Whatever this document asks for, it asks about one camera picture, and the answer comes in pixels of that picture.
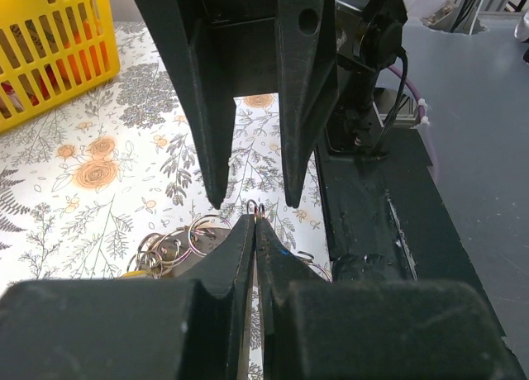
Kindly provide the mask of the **steel disc with keyrings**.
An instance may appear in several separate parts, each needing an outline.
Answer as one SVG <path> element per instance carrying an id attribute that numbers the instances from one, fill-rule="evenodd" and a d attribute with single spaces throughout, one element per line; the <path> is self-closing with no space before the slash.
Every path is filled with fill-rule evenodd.
<path id="1" fill-rule="evenodd" d="M 151 233 L 139 243 L 124 273 L 147 270 L 150 279 L 176 278 L 224 242 L 231 230 L 226 218 L 207 214 L 167 234 Z"/>

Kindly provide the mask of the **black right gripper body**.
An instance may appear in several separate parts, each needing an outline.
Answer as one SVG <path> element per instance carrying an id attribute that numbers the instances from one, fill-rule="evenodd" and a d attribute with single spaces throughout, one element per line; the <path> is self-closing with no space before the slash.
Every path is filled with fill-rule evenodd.
<path id="1" fill-rule="evenodd" d="M 184 53 L 197 27 L 206 33 L 205 66 L 222 70 L 233 97 L 278 92 L 277 0 L 177 0 Z"/>

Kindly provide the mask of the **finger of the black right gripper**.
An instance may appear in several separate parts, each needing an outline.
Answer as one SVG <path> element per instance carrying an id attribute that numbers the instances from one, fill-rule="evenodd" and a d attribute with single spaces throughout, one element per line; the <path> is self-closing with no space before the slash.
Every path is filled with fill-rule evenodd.
<path id="1" fill-rule="evenodd" d="M 134 0 L 191 128 L 209 202 L 228 182 L 236 104 L 213 48 L 203 0 Z"/>
<path id="2" fill-rule="evenodd" d="M 338 99 L 335 0 L 277 0 L 281 156 L 286 204 L 300 204 L 307 164 Z"/>

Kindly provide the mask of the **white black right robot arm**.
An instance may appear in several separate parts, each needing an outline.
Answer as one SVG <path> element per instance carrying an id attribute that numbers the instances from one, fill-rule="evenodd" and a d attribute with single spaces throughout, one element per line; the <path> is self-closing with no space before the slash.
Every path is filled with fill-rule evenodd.
<path id="1" fill-rule="evenodd" d="M 286 203 L 340 100 L 356 116 L 402 57 L 403 0 L 134 0 L 191 128 L 207 198 L 228 184 L 238 97 L 277 93 Z"/>

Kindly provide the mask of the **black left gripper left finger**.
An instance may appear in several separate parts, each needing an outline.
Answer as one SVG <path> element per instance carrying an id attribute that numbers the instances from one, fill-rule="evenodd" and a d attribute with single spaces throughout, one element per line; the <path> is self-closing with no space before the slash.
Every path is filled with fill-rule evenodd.
<path id="1" fill-rule="evenodd" d="M 176 278 L 25 281 L 1 300 L 4 379 L 238 379 L 255 220 Z"/>

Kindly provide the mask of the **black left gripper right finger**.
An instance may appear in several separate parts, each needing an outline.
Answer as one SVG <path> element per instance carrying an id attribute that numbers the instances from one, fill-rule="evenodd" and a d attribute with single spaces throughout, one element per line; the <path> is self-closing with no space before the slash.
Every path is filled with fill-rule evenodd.
<path id="1" fill-rule="evenodd" d="M 329 283 L 255 224 L 267 379 L 522 379 L 481 296 L 446 281 Z"/>

